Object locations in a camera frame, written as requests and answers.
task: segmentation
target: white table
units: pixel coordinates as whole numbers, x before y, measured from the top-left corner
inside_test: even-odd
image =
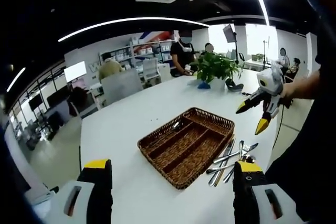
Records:
[[[252,60],[252,59],[249,59],[247,61],[244,62],[244,65],[247,65],[248,66],[248,69],[251,70],[252,67],[256,67],[260,70],[263,69],[263,66],[264,66],[264,62],[263,61],[255,61],[255,60]],[[270,64],[265,64],[265,68],[270,68],[271,65]]]
[[[258,88],[256,73],[244,70],[236,83]],[[244,114],[236,109],[244,98],[231,93],[223,81],[209,90],[191,85],[195,77],[179,77],[145,89],[85,118],[81,131],[81,163],[109,158],[112,162],[112,223],[234,223],[232,183],[209,187],[202,174],[187,189],[175,189],[145,159],[136,143],[190,107],[215,113],[235,122],[237,138],[246,144],[258,142],[251,153],[266,170],[276,135],[276,118],[255,136],[262,106]]]

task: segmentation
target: gray floor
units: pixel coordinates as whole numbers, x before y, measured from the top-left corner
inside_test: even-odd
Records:
[[[285,109],[277,143],[270,164],[293,142],[303,126],[310,110],[311,101],[295,100],[290,109]],[[41,141],[32,153],[30,164],[49,188],[63,186],[79,174],[79,152],[81,120],[71,119],[55,138]]]

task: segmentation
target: cable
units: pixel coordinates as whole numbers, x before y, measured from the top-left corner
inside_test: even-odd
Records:
[[[282,118],[284,118],[284,117],[283,117],[283,112],[284,112],[284,110],[285,110],[285,106],[284,106],[284,105],[282,105],[282,113],[281,113],[281,120],[280,120],[279,130],[278,130],[277,137],[275,138],[275,141],[274,141],[274,145],[273,145],[273,148],[272,148],[272,150],[274,149],[275,143],[276,143],[276,142],[277,142],[277,140],[278,140],[278,136],[279,136],[280,129],[281,129],[281,125],[282,125]]]

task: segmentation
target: cutlery tray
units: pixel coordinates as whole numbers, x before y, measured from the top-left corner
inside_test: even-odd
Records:
[[[191,108],[139,140],[138,147],[174,187],[185,189],[226,147],[234,126],[228,119]]]

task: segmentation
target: black ceiling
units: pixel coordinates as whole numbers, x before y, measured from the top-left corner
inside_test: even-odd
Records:
[[[292,25],[272,23],[283,29],[306,33],[312,29],[315,14],[306,0],[264,0],[270,17],[288,20]],[[76,30],[101,22],[128,17],[175,17],[189,20],[226,15],[262,15],[257,0],[178,0],[172,4],[135,0],[4,0],[5,41],[2,54],[16,66],[27,67],[11,91],[22,91],[47,66],[64,53],[110,37],[150,30],[172,30],[180,22],[141,21],[94,28],[62,42],[57,40]],[[223,20],[209,24],[221,24]]]

